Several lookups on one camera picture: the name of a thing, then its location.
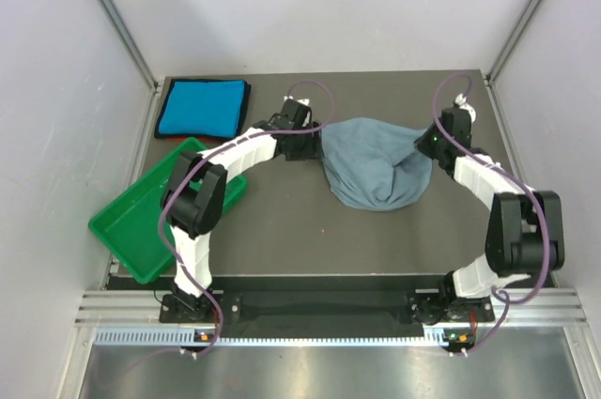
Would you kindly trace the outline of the light blue t-shirt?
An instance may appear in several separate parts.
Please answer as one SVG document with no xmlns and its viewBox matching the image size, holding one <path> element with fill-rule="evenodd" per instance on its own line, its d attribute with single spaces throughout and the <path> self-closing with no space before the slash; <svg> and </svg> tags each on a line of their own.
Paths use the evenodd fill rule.
<svg viewBox="0 0 601 399">
<path fill-rule="evenodd" d="M 322 164 L 331 192 L 344 205 L 368 211 L 416 203 L 433 168 L 414 146 L 424 134 L 366 117 L 328 125 L 321 135 Z"/>
</svg>

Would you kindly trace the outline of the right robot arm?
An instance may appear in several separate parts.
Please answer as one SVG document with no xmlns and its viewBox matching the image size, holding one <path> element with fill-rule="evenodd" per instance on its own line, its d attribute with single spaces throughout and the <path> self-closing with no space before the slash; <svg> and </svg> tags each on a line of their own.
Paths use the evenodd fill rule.
<svg viewBox="0 0 601 399">
<path fill-rule="evenodd" d="M 438 306 L 447 318 L 467 314 L 473 299 L 492 295 L 506 304 L 532 299 L 547 275 L 564 263 L 559 195 L 536 191 L 494 162 L 470 151 L 475 112 L 453 105 L 415 141 L 415 147 L 489 211 L 484 253 L 442 282 Z"/>
</svg>

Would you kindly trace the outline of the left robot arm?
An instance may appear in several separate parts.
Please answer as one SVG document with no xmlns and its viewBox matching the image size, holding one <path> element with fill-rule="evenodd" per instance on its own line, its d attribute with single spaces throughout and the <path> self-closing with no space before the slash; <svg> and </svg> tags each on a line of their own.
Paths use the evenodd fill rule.
<svg viewBox="0 0 601 399">
<path fill-rule="evenodd" d="M 178 155 L 161 199 L 160 223 L 167 223 L 173 235 L 177 260 L 174 293 L 182 297 L 180 309 L 190 319 L 203 320 L 212 312 L 213 299 L 206 292 L 212 283 L 209 243 L 223 215 L 229 183 L 279 156 L 287 161 L 320 158 L 320 131 L 310 101 L 287 96 L 280 112 L 233 140 Z"/>
</svg>

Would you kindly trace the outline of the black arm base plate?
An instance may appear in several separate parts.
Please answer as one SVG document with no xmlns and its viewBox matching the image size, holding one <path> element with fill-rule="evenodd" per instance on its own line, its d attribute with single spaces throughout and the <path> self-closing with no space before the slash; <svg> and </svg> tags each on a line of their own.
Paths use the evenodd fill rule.
<svg viewBox="0 0 601 399">
<path fill-rule="evenodd" d="M 490 323 L 490 299 L 443 303 L 436 292 L 415 291 L 247 291 L 216 292 L 227 324 L 259 317 L 389 317 L 402 324 Z"/>
</svg>

